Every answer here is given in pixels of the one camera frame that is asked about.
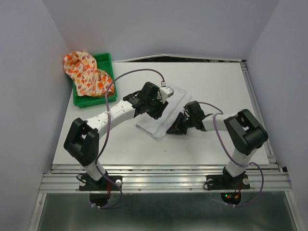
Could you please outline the white skirt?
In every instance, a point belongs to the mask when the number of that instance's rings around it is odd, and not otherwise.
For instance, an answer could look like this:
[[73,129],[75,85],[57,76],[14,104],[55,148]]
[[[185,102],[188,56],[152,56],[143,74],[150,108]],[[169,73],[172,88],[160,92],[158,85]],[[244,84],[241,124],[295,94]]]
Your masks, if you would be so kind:
[[164,138],[167,130],[173,125],[179,113],[182,112],[185,104],[192,99],[192,95],[185,89],[171,83],[167,85],[174,90],[174,94],[167,100],[168,105],[163,111],[162,116],[154,120],[148,114],[143,114],[136,123],[136,128],[138,130],[146,133],[156,141],[160,141]]

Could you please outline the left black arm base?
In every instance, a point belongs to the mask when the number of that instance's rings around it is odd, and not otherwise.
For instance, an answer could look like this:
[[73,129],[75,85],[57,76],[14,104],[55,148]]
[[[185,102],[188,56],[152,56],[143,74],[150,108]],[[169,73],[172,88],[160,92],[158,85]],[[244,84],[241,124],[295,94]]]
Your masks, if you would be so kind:
[[[93,180],[88,174],[78,174],[76,179],[79,181],[79,191],[89,192],[89,201],[92,207],[97,209],[107,209],[115,206],[122,197],[122,176],[102,177],[98,181]],[[112,203],[111,192],[119,192],[120,198]]]

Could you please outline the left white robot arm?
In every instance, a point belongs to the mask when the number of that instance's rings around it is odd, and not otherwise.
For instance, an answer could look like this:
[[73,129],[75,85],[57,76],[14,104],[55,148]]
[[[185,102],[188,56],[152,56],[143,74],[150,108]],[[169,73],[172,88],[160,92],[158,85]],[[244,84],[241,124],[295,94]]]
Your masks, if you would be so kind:
[[99,141],[119,124],[146,113],[151,118],[159,119],[168,105],[167,99],[174,90],[169,86],[157,86],[146,82],[140,91],[131,93],[112,108],[97,116],[82,120],[75,119],[64,142],[64,149],[84,167],[89,175],[91,185],[101,190],[107,185],[107,171],[98,158]]

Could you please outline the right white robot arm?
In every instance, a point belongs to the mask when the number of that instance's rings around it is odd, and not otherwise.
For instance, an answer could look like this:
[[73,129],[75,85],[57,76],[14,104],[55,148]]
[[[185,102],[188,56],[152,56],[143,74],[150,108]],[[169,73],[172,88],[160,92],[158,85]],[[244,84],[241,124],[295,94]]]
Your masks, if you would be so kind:
[[[224,167],[225,173],[221,176],[221,182],[225,187],[232,188],[239,182],[238,176],[246,171],[253,154],[268,140],[268,133],[248,109],[233,114],[224,114],[219,110],[216,114],[206,115],[201,104],[198,101],[187,103],[167,130],[167,134],[185,135],[189,128],[203,132],[215,131],[223,150],[230,159]],[[227,151],[219,134],[220,131],[229,134],[234,146],[232,154]]]

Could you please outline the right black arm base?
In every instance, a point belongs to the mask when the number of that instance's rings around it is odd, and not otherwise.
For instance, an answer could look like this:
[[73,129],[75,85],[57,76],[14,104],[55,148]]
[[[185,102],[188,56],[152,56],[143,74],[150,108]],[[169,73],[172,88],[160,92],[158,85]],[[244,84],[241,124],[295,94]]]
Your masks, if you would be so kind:
[[235,178],[227,175],[207,175],[203,183],[206,191],[222,191],[221,199],[228,205],[239,205],[242,199],[242,190],[250,189],[250,182],[246,174]]

